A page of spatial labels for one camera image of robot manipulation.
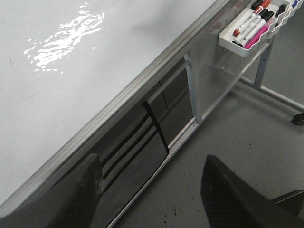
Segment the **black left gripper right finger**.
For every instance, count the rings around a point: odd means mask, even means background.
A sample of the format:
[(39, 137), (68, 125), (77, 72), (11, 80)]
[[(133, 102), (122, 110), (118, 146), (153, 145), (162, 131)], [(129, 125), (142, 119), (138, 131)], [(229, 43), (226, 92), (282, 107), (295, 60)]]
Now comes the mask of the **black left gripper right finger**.
[(208, 155), (201, 198), (212, 228), (302, 228), (302, 190), (268, 200), (215, 155)]

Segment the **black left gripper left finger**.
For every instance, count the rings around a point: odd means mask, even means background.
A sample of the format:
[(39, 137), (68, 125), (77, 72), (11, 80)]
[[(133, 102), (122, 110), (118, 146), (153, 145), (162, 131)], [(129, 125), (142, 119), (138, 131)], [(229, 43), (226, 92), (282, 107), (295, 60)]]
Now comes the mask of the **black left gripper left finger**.
[(1, 218), (2, 228), (88, 228), (99, 199), (101, 164), (90, 154), (47, 193)]

